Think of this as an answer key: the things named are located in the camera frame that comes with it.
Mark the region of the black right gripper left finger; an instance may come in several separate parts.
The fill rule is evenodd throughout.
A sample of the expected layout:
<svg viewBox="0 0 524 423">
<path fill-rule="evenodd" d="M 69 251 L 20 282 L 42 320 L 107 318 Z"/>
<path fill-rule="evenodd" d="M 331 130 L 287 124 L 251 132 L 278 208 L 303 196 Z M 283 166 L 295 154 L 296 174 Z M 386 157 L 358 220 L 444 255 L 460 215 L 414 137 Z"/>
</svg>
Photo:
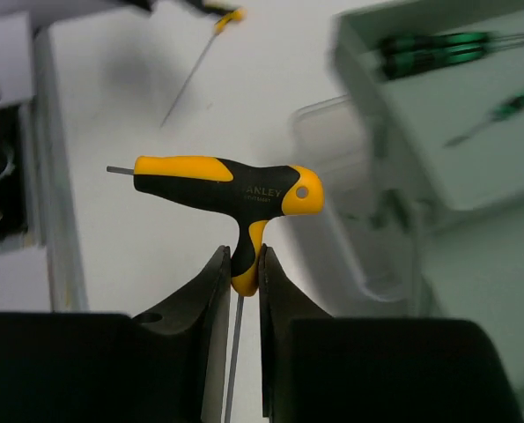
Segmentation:
<svg viewBox="0 0 524 423">
<path fill-rule="evenodd" d="M 219 422 L 230 270 L 221 246 L 136 316 L 0 312 L 0 422 Z"/>
</svg>

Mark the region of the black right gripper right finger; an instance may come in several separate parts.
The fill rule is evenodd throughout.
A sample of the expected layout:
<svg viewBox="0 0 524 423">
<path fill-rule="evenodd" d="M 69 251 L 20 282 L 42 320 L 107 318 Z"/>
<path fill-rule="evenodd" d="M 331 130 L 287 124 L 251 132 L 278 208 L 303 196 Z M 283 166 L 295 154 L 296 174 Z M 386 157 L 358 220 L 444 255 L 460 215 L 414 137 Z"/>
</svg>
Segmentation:
<svg viewBox="0 0 524 423">
<path fill-rule="evenodd" d="M 262 412 L 271 422 L 520 422 L 498 352 L 460 319 L 334 317 L 264 247 Z"/>
</svg>

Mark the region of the yellow T-handle key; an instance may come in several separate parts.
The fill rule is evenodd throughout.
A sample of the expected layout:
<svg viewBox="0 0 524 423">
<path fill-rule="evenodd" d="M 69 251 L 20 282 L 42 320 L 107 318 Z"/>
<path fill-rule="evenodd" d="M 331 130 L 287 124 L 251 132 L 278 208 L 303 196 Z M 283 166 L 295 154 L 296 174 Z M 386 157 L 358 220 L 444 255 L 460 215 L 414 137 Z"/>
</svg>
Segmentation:
<svg viewBox="0 0 524 423">
<path fill-rule="evenodd" d="M 257 269 L 268 222 L 282 216 L 317 214 L 325 194 L 320 177 L 296 165 L 252 167 L 208 156 L 140 156 L 132 168 L 107 167 L 131 176 L 135 190 L 197 210 L 233 218 L 239 239 L 231 258 L 238 294 L 224 420 L 232 415 L 244 300 L 258 290 Z"/>
<path fill-rule="evenodd" d="M 186 4 L 189 4 L 192 8 L 195 10 L 201 12 L 202 14 L 206 16 L 215 16 L 217 18 L 217 22 L 214 24 L 212 35 L 206 42 L 203 50 L 197 57 L 194 65 L 192 66 L 191 70 L 189 71 L 188 75 L 186 76 L 186 79 L 184 80 L 183 84 L 181 85 L 181 88 L 175 98 L 173 99 L 172 104 L 170 105 L 170 108 L 167 110 L 165 117 L 162 120 L 162 123 L 160 126 L 163 126 L 173 111 L 176 109 L 178 103 L 181 100 L 181 97 L 186 92 L 187 87 L 189 83 L 191 82 L 192 78 L 196 74 L 197 70 L 201 66 L 204 58 L 208 55 L 210 52 L 210 49 L 217 39 L 217 37 L 224 32 L 224 30 L 231 24 L 231 23 L 238 23 L 243 21 L 246 18 L 246 11 L 244 8 L 239 6 L 231 6 L 229 4 L 222 4 L 218 1 L 186 1 Z"/>
</svg>

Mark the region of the green plastic toolbox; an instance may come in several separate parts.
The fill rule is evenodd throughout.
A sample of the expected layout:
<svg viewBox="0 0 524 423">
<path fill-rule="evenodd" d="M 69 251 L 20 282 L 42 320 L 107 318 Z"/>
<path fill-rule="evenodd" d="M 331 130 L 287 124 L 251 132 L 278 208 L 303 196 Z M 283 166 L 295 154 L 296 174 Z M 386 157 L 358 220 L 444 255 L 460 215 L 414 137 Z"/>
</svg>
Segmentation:
<svg viewBox="0 0 524 423">
<path fill-rule="evenodd" d="M 420 313 L 429 290 L 524 281 L 524 110 L 455 147 L 448 140 L 524 89 L 524 48 L 388 80 L 378 43 L 403 33 L 524 32 L 524 1 L 395 1 L 335 20 L 338 98 L 292 127 L 326 205 L 306 237 L 316 290 L 332 308 Z"/>
</svg>

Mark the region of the small green black precision screwdriver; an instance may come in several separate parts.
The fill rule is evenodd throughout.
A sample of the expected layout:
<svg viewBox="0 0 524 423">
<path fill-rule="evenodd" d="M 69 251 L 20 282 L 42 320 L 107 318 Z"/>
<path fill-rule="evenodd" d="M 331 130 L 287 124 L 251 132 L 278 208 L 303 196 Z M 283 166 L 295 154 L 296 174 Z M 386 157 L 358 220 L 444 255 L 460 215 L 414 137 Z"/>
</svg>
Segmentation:
<svg viewBox="0 0 524 423">
<path fill-rule="evenodd" d="M 448 48 L 473 43 L 491 45 L 495 42 L 513 40 L 524 40 L 524 33 L 464 32 L 436 35 L 403 33 L 381 39 L 378 49 L 384 56 L 388 56 L 419 49 Z"/>
</svg>

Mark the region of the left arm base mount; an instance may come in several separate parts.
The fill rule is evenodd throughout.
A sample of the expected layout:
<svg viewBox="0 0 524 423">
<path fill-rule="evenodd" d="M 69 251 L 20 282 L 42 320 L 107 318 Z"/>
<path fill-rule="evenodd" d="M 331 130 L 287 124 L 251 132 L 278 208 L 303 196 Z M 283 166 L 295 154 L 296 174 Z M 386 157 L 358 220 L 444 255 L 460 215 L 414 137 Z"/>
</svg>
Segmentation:
<svg viewBox="0 0 524 423">
<path fill-rule="evenodd" d="M 34 135 L 30 102 L 5 106 L 0 93 L 0 255 L 44 241 Z"/>
</svg>

